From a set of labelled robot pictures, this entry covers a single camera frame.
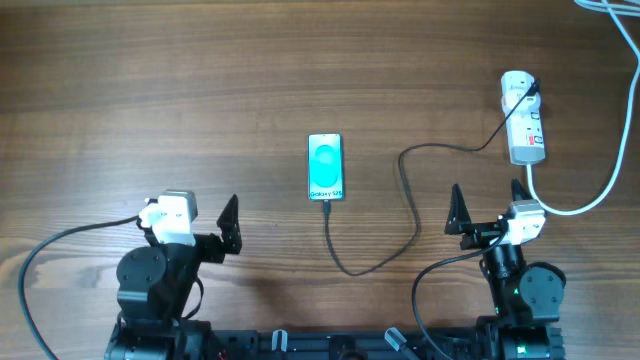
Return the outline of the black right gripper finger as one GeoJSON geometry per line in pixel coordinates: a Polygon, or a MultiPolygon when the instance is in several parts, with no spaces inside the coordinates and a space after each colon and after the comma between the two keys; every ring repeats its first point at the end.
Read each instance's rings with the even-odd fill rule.
{"type": "Polygon", "coordinates": [[[457,235],[470,232],[470,215],[468,213],[461,188],[458,184],[452,186],[450,209],[445,224],[444,233],[457,235]]]}
{"type": "Polygon", "coordinates": [[[545,210],[540,203],[533,198],[521,182],[514,178],[511,180],[512,202],[510,203],[511,215],[544,215],[545,210]]]}

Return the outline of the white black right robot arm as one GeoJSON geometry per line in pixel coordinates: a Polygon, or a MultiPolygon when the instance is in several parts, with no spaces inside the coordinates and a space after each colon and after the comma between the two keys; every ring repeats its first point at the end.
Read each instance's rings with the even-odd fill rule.
{"type": "Polygon", "coordinates": [[[481,252],[495,314],[480,317],[475,330],[482,359],[561,360],[566,357],[559,321],[566,276],[547,262],[528,263],[522,247],[539,237],[546,212],[514,179],[512,202],[493,222],[471,220],[459,185],[452,186],[447,235],[460,248],[481,252]]]}

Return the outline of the blue Galaxy smartphone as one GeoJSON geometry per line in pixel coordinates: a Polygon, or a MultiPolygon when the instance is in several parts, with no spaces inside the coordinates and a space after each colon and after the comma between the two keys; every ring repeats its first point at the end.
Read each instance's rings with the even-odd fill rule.
{"type": "Polygon", "coordinates": [[[308,193],[311,201],[344,198],[342,137],[338,133],[308,136],[308,193]]]}

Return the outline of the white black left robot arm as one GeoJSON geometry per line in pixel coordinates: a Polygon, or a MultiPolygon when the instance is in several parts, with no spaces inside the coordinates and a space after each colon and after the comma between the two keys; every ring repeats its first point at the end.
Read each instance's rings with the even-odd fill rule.
{"type": "Polygon", "coordinates": [[[242,249],[239,199],[232,195],[216,221],[219,235],[196,234],[195,194],[167,190],[148,199],[136,225],[148,244],[128,252],[116,269],[117,316],[106,359],[226,359],[228,351],[208,321],[184,311],[203,263],[221,264],[242,249]]]}

